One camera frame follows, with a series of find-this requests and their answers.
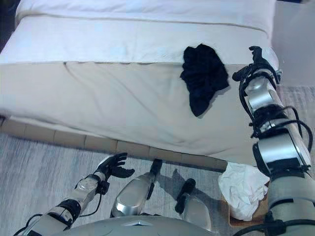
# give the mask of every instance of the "mattress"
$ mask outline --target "mattress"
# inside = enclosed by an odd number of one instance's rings
[[[249,64],[270,46],[275,0],[22,0],[0,63],[183,63],[187,46]]]
[[[229,75],[242,66],[226,66]],[[201,118],[175,63],[1,65],[0,113],[154,148],[252,163],[250,122],[238,83],[218,92]]]
[[[21,1],[17,28],[0,54],[0,114],[53,130],[254,163],[238,83],[229,78],[230,87],[196,118],[179,76],[184,49],[200,43],[216,50],[230,76],[251,63],[249,46],[270,46],[274,1],[258,1],[248,12],[241,6],[251,1],[230,1],[237,14],[227,9],[229,17],[205,22],[196,17],[202,0],[180,12],[150,6],[145,17],[135,14],[145,10],[138,5],[122,14],[114,1],[88,9],[84,1],[64,2]],[[215,12],[221,5],[213,6]]]

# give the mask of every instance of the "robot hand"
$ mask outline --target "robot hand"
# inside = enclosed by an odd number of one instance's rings
[[[124,160],[126,158],[127,153],[106,157],[101,161],[93,174],[88,175],[76,184],[69,197],[42,215],[37,221],[30,225],[28,222],[15,235],[18,235],[21,231],[24,231],[23,235],[25,236],[52,235],[71,228],[78,217],[94,214],[100,205],[101,196],[105,195],[109,188],[109,183],[107,182],[109,177],[127,178],[133,175],[134,169],[127,170],[121,167],[125,164]],[[100,195],[96,211],[82,215],[96,194]]]
[[[106,180],[108,180],[110,176],[115,176],[118,178],[128,178],[133,175],[134,169],[127,170],[121,167],[125,164],[124,160],[126,159],[126,152],[106,157],[99,163],[94,174],[97,172],[103,173],[106,176]]]

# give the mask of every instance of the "white cloth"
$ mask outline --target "white cloth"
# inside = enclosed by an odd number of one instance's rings
[[[17,23],[30,14],[88,19],[233,24],[271,38],[276,0],[22,0]]]
[[[229,74],[242,66],[226,66]],[[0,114],[33,118],[115,140],[254,164],[250,119],[238,83],[220,91],[203,118],[189,107],[181,64],[0,65]]]
[[[275,0],[22,0],[0,63],[177,62],[187,46],[249,64],[269,47]]]
[[[243,65],[252,63],[248,47],[270,46],[265,32],[232,25],[28,16],[1,52],[0,63],[183,63],[185,48],[200,43],[214,48],[224,64]]]
[[[226,171],[219,176],[219,187],[230,205],[231,216],[251,221],[259,200],[267,193],[268,181],[269,177],[256,167],[229,162]]]

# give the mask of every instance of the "wire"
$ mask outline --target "wire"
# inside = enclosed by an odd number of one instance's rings
[[[98,209],[99,209],[99,206],[100,206],[100,202],[101,202],[101,201],[102,201],[102,195],[100,194],[100,195],[99,195],[99,201],[98,201],[96,210],[95,210],[94,212],[90,213],[90,214],[80,215],[79,217],[86,217],[86,216],[90,216],[90,215],[95,214],[95,213],[98,211]]]
[[[293,112],[294,112],[294,115],[295,115],[295,119],[296,120],[300,120],[299,114],[297,113],[297,110],[294,107],[292,107],[292,106],[286,106],[286,107],[281,108],[279,111],[277,111],[277,112],[267,116],[263,121],[260,122],[258,127],[255,127],[255,123],[256,123],[257,119],[254,118],[254,120],[252,121],[252,123],[254,125],[254,133],[255,133],[255,131],[257,132],[262,127],[263,124],[265,124],[266,122],[272,120],[273,118],[276,118],[278,115],[282,114],[282,112],[284,110],[287,110],[287,109],[292,109]],[[297,123],[297,124],[298,124],[299,134],[301,135],[301,137],[303,137],[301,124],[300,123]]]
[[[19,235],[19,233],[21,233],[22,231],[26,230],[26,228],[29,226],[31,220],[34,218],[34,217],[37,217],[37,216],[42,216],[43,214],[35,214],[33,216],[30,217],[30,219],[27,221],[25,227],[21,228],[20,230],[18,230],[13,236],[16,236],[16,235]]]
[[[289,220],[289,221],[276,221],[276,222],[271,222],[271,223],[264,223],[260,225],[253,225],[249,226],[245,229],[242,229],[235,233],[233,236],[242,236],[245,234],[248,234],[252,231],[260,231],[260,230],[268,230],[268,229],[279,229],[279,228],[284,228],[285,229],[288,226],[294,226],[294,225],[315,225],[315,220]]]

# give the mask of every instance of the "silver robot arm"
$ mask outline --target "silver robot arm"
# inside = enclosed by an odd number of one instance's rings
[[[101,195],[105,195],[108,190],[107,181],[111,175],[126,178],[134,173],[134,170],[120,167],[124,164],[122,161],[126,159],[126,156],[127,153],[121,153],[105,158],[93,174],[77,183],[68,198],[30,224],[22,235],[46,236],[70,229],[96,194],[100,194],[101,201]]]
[[[265,230],[271,236],[312,236],[315,231],[315,181],[308,174],[313,135],[299,120],[296,110],[285,107],[276,93],[278,74],[261,56],[261,48],[251,47],[254,63],[234,73],[240,81],[240,100],[252,119],[259,141],[253,145],[257,167],[269,176],[268,214],[265,223],[241,230]],[[291,120],[286,111],[293,109]],[[309,135],[308,147],[301,126]]]

